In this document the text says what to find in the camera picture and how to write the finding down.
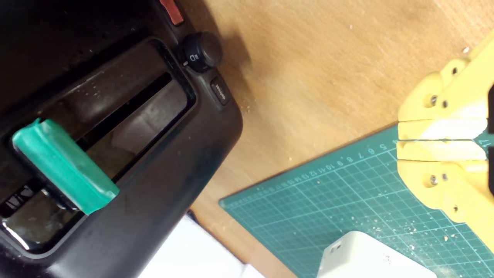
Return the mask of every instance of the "green cutting mat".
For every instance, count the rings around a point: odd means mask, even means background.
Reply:
[[[323,250],[354,230],[440,278],[494,277],[494,255],[472,230],[422,205],[402,183],[397,134],[391,127],[219,204],[300,278],[316,277]],[[490,144],[485,134],[476,142]]]

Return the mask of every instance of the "yellow 3d printed part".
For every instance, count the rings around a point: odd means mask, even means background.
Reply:
[[[426,206],[465,222],[494,251],[489,163],[472,141],[487,127],[494,31],[466,58],[427,75],[398,113],[398,173]]]

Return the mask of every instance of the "wooden table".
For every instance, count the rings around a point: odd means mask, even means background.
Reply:
[[[428,72],[494,28],[492,0],[180,0],[222,37],[239,142],[193,204],[200,223],[266,277],[294,277],[218,200],[397,119]]]

